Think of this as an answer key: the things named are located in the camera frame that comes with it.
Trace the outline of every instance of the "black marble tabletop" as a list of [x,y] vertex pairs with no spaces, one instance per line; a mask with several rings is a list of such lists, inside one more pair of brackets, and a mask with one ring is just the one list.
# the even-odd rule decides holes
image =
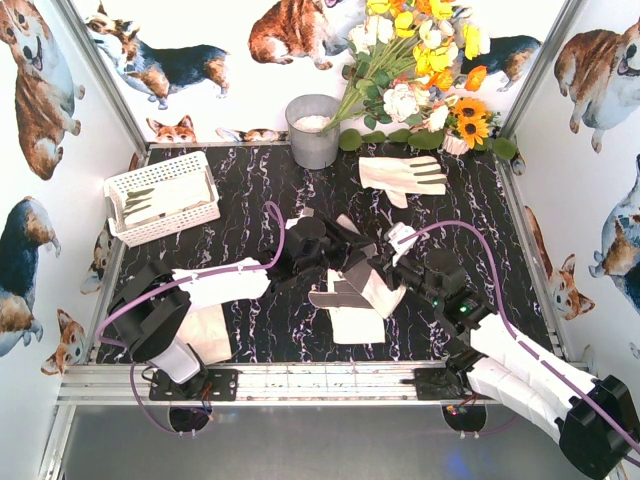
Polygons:
[[[550,342],[523,251],[509,214],[503,186],[490,155],[437,156],[448,177],[446,195],[409,196],[409,208],[392,207],[381,191],[364,190],[359,181],[358,155],[410,157],[424,154],[393,144],[371,145],[360,154],[340,154],[321,171],[298,167],[288,145],[224,146],[153,149],[154,164],[195,150],[203,150],[221,199],[219,220],[127,249],[116,290],[149,261],[162,259],[171,268],[197,269],[233,263],[276,241],[277,225],[267,221],[264,202],[272,200],[286,218],[310,207],[336,218],[349,216],[362,233],[380,238],[394,223],[418,229],[442,220],[473,224],[491,246],[504,291],[510,321],[542,346]],[[412,249],[420,258],[430,248],[450,248],[468,272],[471,282],[492,299],[493,281],[480,242],[458,228],[439,229]],[[448,340],[433,311],[405,298],[385,320],[386,342],[370,345],[333,343],[327,311],[317,310],[307,298],[321,275],[302,279],[298,287],[262,300],[223,305],[233,358],[237,363],[351,362],[431,360],[444,355]],[[106,335],[115,336],[110,327]],[[97,363],[128,363],[121,349],[101,345]]]

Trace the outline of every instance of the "flower pot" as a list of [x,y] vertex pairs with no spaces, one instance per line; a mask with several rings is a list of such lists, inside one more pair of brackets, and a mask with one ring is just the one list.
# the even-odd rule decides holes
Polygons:
[[287,105],[285,117],[289,125],[291,150],[298,165],[309,170],[320,170],[335,162],[340,125],[326,132],[308,132],[294,127],[294,124],[312,115],[333,118],[339,108],[340,102],[327,95],[303,95]]
[[469,151],[469,144],[462,138],[456,137],[451,131],[447,131],[444,134],[444,141],[442,142],[442,148],[445,152],[451,155],[462,155]]

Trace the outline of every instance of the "corgi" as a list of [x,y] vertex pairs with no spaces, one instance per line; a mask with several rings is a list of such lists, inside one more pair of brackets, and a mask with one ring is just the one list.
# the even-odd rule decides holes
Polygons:
[[611,211],[602,227],[602,251],[589,267],[594,278],[608,275],[640,313],[640,155],[631,191]]
[[498,88],[498,92],[507,92],[520,79],[524,78],[533,66],[542,42],[528,35],[515,37],[497,37],[491,39],[489,53],[478,55],[473,60],[464,56],[463,25],[473,14],[471,7],[454,7],[454,15],[450,22],[455,28],[455,41],[460,48],[454,69],[459,72],[456,77],[456,87],[462,88],[467,81],[469,72],[476,67],[487,67],[487,75],[502,72],[507,79],[506,85]]
[[38,248],[61,247],[44,207],[26,197],[9,212],[0,236],[0,356],[22,339],[31,343],[31,334],[42,340],[42,324],[33,316]]
[[80,121],[73,114],[75,99],[81,100],[85,89],[73,83],[64,55],[33,3],[3,0],[0,24],[0,41],[9,45],[18,66],[15,104],[20,148],[29,168],[49,180],[62,160],[65,133],[80,134]]
[[109,255],[111,255],[111,247],[113,245],[113,235],[109,231],[109,224],[105,222],[95,247],[93,248],[93,262],[82,281],[80,292],[83,295],[94,293],[100,290],[104,272],[107,269]]
[[549,293],[554,307],[565,320],[573,320],[579,315],[593,310],[595,302],[581,294],[575,283],[574,272],[576,267],[576,256],[571,254],[567,257],[562,268],[555,269],[544,245],[544,238],[538,225],[538,220],[529,207],[524,207],[527,213],[529,226],[536,240],[536,245],[542,257],[542,264],[547,275]]
[[184,48],[153,48],[138,38],[139,27],[133,22],[112,20],[100,3],[95,15],[85,25],[96,46],[113,63],[127,85],[149,95],[158,109],[168,108],[167,97],[173,93],[211,80],[220,88],[218,98],[229,90],[226,61],[229,53],[210,45]]
[[328,70],[327,56],[344,51],[349,31],[365,18],[364,0],[280,0],[254,23],[249,51],[258,63],[287,65],[308,56]]
[[156,134],[158,143],[196,143],[198,141],[189,115],[182,117],[182,120],[173,127],[163,125],[151,118],[147,118],[147,125]]
[[289,140],[289,132],[276,132],[266,128],[254,128],[248,132],[217,128],[216,134],[225,142],[286,142]]
[[40,371],[45,375],[64,375],[68,365],[77,365],[82,361],[86,344],[84,328],[64,310],[58,309],[58,326],[60,327],[60,344],[55,352],[47,358]]
[[622,123],[640,105],[640,21],[619,35],[592,30],[575,35],[556,60],[560,93],[575,104],[569,128],[580,120],[593,128],[591,146],[602,151],[607,130]]

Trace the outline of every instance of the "basket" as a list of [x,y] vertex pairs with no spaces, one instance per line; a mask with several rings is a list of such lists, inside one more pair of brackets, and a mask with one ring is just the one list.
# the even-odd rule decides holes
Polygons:
[[[210,203],[127,229],[122,217],[127,192],[196,172],[205,172],[211,189],[212,201]],[[122,240],[128,247],[135,247],[220,218],[220,209],[218,208],[220,196],[203,152],[190,153],[157,165],[108,178],[104,182],[104,196],[107,199],[109,212],[109,230],[114,237]]]

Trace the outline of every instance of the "flower bouquet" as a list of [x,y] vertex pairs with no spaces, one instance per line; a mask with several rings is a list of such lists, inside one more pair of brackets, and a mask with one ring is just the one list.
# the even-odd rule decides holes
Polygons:
[[[432,149],[445,140],[459,140],[467,150],[476,146],[484,149],[497,115],[479,100],[461,99],[448,92],[454,86],[472,92],[480,89],[487,76],[486,66],[463,75],[462,57],[473,60],[488,53],[491,41],[473,23],[469,9],[457,9],[451,2],[367,0],[365,22],[349,32],[355,61],[342,72],[348,79],[347,87],[325,130],[364,116],[370,130],[378,123],[399,122],[410,127],[391,134],[392,141]],[[386,135],[375,132],[365,135],[364,140],[383,138]],[[362,140],[358,132],[347,130],[341,147],[354,149]]]

